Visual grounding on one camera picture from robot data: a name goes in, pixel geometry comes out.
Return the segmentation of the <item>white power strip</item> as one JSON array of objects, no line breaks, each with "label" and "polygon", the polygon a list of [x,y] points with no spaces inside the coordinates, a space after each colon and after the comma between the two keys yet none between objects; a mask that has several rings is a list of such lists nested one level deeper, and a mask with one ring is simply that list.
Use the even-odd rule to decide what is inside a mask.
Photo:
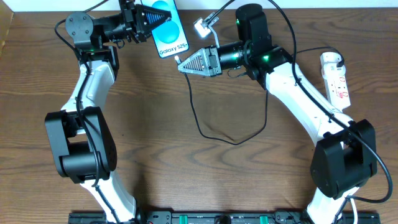
[{"label": "white power strip", "polygon": [[343,111],[351,105],[347,87],[345,71],[323,70],[322,76],[325,82],[328,101],[339,111]]}]

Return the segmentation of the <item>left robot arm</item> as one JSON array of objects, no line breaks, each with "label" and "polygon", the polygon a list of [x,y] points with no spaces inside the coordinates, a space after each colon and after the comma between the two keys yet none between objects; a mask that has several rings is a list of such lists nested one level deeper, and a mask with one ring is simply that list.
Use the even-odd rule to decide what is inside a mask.
[{"label": "left robot arm", "polygon": [[80,76],[62,109],[46,115],[45,127],[59,175],[89,191],[102,208],[73,212],[70,223],[148,222],[116,170],[116,145],[103,108],[118,74],[118,49],[126,42],[145,42],[172,15],[134,1],[120,1],[119,7],[112,16],[95,18],[88,11],[77,11],[62,20]]}]

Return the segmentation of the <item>blue screen Galaxy smartphone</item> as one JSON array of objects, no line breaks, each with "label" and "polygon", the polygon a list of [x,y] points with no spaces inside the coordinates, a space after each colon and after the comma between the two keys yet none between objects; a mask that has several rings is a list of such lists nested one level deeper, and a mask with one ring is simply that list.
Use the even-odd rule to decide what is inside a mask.
[{"label": "blue screen Galaxy smartphone", "polygon": [[170,11],[172,18],[152,31],[155,46],[160,58],[185,52],[189,49],[188,41],[174,0],[142,0],[145,6]]}]

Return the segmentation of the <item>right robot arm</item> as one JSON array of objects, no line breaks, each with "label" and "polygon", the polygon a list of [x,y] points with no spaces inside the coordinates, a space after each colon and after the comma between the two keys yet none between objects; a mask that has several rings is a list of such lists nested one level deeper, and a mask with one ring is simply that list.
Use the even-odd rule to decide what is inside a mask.
[{"label": "right robot arm", "polygon": [[310,173],[317,188],[302,223],[370,222],[367,214],[343,213],[347,203],[358,200],[359,188],[383,166],[372,124],[365,119],[353,121],[343,112],[350,104],[343,56],[337,51],[321,55],[326,86],[321,94],[300,71],[296,54],[272,43],[261,5],[237,8],[236,24],[237,42],[201,48],[178,61],[178,70],[184,75],[215,77],[244,67],[250,79],[290,110],[315,145]]}]

